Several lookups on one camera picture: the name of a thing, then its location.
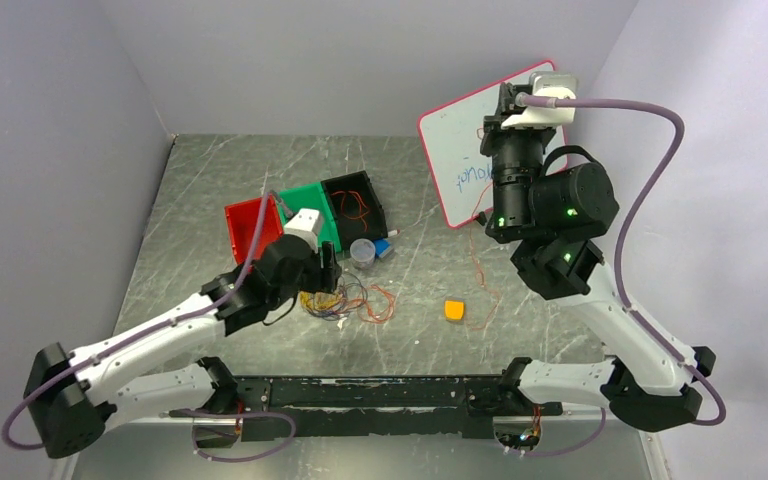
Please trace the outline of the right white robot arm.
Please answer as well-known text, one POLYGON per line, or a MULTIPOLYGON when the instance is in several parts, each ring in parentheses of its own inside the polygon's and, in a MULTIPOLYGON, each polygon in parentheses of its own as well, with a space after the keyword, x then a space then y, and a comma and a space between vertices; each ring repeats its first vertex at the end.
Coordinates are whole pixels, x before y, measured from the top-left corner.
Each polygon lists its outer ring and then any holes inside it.
POLYGON ((595 244, 619 212, 606 168, 580 146, 550 147, 579 108, 652 113, 673 124, 674 145, 683 138, 681 118, 657 105, 578 100, 563 84, 500 85, 480 144, 491 162, 485 232, 500 244, 515 243, 511 263, 525 285, 577 315, 612 352, 596 363, 514 359, 500 402, 513 414, 551 403, 594 406, 646 432, 699 424, 703 398, 713 393, 715 353, 676 339, 635 305, 620 265, 608 263, 595 244))

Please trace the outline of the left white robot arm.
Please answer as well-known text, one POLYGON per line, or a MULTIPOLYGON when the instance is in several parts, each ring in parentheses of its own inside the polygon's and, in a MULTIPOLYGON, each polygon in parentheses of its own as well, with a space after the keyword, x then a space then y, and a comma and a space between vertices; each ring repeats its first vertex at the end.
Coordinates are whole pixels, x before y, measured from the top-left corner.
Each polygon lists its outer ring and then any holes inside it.
POLYGON ((218 358, 165 374, 153 368, 264 323, 302 292, 332 293, 340 275, 332 243, 319 241, 311 231, 290 231, 268 244, 258 259, 218 275, 142 325, 71 351, 58 342, 40 349, 18 408, 30 414, 39 435, 33 447, 61 459, 155 413, 230 412, 237 403, 237 384, 218 358))

